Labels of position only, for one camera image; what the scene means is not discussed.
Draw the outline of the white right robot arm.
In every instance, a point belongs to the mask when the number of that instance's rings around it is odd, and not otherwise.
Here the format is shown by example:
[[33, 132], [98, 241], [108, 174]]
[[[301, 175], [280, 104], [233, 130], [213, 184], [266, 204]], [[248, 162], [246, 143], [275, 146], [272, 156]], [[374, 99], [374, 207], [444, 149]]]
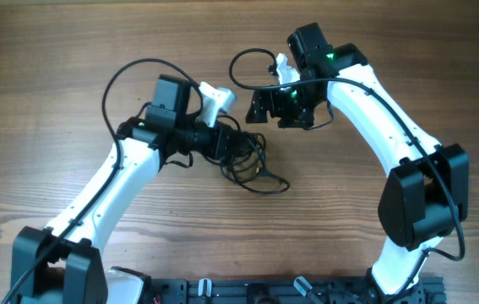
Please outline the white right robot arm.
[[276, 84], [253, 88], [246, 120], [274, 118], [280, 128], [313, 130], [321, 103], [349, 119], [386, 175], [378, 218], [387, 237], [370, 276], [382, 301], [398, 301], [418, 285], [422, 266], [439, 253], [440, 242], [464, 235], [468, 155], [460, 145], [443, 145], [420, 128], [384, 89], [357, 46], [332, 46], [317, 23], [297, 28], [287, 45], [289, 53], [276, 56], [269, 67]]

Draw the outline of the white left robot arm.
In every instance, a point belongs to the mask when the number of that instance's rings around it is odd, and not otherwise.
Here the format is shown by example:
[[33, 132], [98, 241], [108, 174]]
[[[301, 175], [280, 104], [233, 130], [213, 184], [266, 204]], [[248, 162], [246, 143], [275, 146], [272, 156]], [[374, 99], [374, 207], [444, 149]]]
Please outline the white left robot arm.
[[158, 78], [153, 100], [112, 132], [112, 149], [87, 185], [42, 229], [24, 227], [13, 244], [6, 303], [153, 301], [151, 278], [102, 255], [133, 199], [175, 153], [220, 160], [238, 132], [218, 122], [236, 96], [228, 88]]

